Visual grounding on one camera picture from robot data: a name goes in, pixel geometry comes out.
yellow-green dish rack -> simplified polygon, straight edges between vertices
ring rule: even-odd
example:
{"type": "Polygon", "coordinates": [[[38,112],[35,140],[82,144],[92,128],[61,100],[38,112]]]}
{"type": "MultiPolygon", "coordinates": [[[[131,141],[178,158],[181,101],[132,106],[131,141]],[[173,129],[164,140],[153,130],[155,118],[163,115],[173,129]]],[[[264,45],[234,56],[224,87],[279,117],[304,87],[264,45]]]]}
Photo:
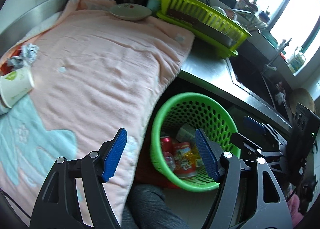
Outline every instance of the yellow-green dish rack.
{"type": "Polygon", "coordinates": [[[237,56],[237,47],[251,37],[243,27],[198,0],[161,0],[157,16],[215,46],[222,58],[237,56]]]}

person's leg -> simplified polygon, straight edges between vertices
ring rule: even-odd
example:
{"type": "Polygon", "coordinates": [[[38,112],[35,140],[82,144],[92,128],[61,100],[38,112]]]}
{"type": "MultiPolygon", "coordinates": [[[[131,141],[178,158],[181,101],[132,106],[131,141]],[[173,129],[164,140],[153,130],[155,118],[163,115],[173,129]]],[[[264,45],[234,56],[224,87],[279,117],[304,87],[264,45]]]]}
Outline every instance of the person's leg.
{"type": "Polygon", "coordinates": [[[125,204],[122,213],[121,229],[139,229],[134,222],[134,219],[127,204],[125,204]]]}
{"type": "Polygon", "coordinates": [[[140,229],[190,229],[164,203],[162,189],[148,184],[134,186],[127,200],[132,216],[140,229]]]}

stainless steel countertop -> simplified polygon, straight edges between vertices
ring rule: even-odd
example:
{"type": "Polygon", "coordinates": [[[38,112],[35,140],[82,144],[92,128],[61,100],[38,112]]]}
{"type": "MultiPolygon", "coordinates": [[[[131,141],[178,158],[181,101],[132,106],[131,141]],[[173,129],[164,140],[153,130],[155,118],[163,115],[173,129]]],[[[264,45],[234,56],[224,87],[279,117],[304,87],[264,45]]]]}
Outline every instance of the stainless steel countertop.
{"type": "Polygon", "coordinates": [[[181,69],[180,78],[227,99],[285,134],[290,133],[291,125],[275,109],[232,82],[226,60],[218,57],[213,47],[204,41],[195,39],[181,69]]]}

pink cloth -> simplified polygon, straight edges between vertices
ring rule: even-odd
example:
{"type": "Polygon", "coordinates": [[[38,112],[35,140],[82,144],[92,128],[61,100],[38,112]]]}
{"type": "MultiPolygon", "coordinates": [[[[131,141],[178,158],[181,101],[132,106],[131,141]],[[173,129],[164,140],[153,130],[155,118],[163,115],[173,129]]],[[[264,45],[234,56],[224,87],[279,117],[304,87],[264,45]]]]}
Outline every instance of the pink cloth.
{"type": "Polygon", "coordinates": [[[299,197],[296,194],[294,194],[292,198],[287,202],[287,204],[290,210],[293,227],[296,227],[297,224],[303,219],[303,215],[300,212],[298,212],[300,205],[299,197]]]}
{"type": "MultiPolygon", "coordinates": [[[[31,69],[35,88],[30,97],[47,130],[66,129],[76,134],[77,158],[98,150],[120,127],[127,130],[127,146],[115,176],[104,184],[121,222],[149,117],[179,73],[194,35],[154,17],[128,22],[108,11],[87,10],[87,2],[107,8],[115,4],[69,0],[55,27],[29,40],[40,47],[31,69]]],[[[17,196],[18,204],[31,214],[40,188],[28,186],[23,179],[20,176],[17,187],[1,187],[17,196]]],[[[91,225],[84,201],[80,208],[84,222],[91,225]]]]}

silver screw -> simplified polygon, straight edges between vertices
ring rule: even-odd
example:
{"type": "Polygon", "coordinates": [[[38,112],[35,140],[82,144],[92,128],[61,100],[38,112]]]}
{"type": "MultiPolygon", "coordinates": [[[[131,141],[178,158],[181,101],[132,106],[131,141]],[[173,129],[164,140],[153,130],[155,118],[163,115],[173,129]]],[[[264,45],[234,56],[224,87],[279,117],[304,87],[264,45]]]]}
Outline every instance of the silver screw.
{"type": "Polygon", "coordinates": [[[57,158],[57,163],[61,164],[64,162],[64,157],[57,158]]]}
{"type": "Polygon", "coordinates": [[[258,162],[259,164],[264,164],[264,163],[266,163],[266,161],[264,160],[264,158],[257,158],[257,162],[258,162]]]}
{"type": "Polygon", "coordinates": [[[226,158],[231,158],[232,157],[232,153],[231,152],[224,152],[223,156],[225,156],[226,158]]]}
{"type": "Polygon", "coordinates": [[[99,153],[98,152],[90,152],[89,156],[90,158],[96,158],[98,157],[99,153]]]}

